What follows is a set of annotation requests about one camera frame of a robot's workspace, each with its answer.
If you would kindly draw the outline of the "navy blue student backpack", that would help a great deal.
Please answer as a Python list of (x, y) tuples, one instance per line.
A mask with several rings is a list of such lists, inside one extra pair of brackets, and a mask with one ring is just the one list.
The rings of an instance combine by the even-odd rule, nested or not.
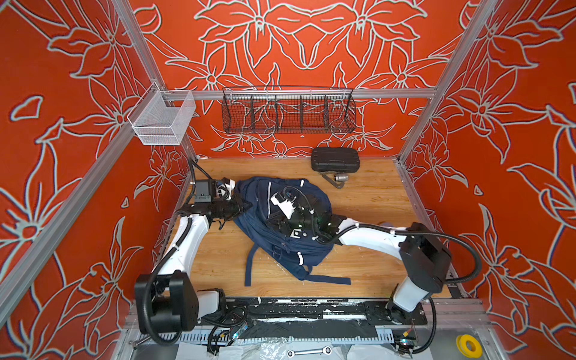
[(330, 254), (332, 204), (328, 196), (307, 179), (255, 176), (239, 181), (234, 189), (250, 208), (235, 225), (253, 242), (247, 255), (244, 285), (252, 282), (254, 255), (266, 252), (300, 281), (350, 285), (348, 277), (313, 273)]

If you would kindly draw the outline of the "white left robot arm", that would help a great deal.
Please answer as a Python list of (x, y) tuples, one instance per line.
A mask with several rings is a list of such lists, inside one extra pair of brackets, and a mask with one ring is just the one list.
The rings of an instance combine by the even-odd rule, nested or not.
[(222, 228), (251, 207), (235, 187), (228, 178), (197, 181), (189, 199), (175, 212), (179, 219), (176, 234), (162, 258), (150, 273), (136, 280), (139, 330), (158, 345), (174, 344), (182, 333), (202, 322), (225, 324), (224, 291), (194, 289), (190, 271), (211, 225)]

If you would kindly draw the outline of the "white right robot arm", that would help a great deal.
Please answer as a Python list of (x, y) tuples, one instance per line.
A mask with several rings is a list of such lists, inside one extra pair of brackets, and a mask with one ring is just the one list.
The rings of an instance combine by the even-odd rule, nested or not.
[[(471, 281), (482, 269), (481, 257), (471, 245), (458, 237), (431, 232), (421, 223), (413, 223), (408, 228), (361, 223), (329, 211), (317, 211), (305, 197), (297, 199), (275, 194), (271, 197), (271, 204), (282, 212), (279, 230), (295, 239), (303, 237), (305, 241), (324, 248), (330, 245), (358, 246), (400, 260), (406, 277), (394, 288), (385, 308), (386, 316), (396, 323), (414, 312), (420, 301), (440, 293), (446, 284)], [(470, 252), (474, 260), (471, 273), (448, 278), (452, 254), (442, 243), (444, 239)]]

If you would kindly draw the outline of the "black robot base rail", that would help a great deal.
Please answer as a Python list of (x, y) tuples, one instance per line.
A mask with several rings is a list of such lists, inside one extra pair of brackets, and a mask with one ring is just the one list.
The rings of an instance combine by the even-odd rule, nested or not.
[(228, 297), (230, 308), (246, 308), (247, 318), (262, 321), (340, 320), (365, 321), (370, 325), (424, 326), (431, 319), (419, 304), (406, 316), (387, 312), (386, 298), (274, 298)]

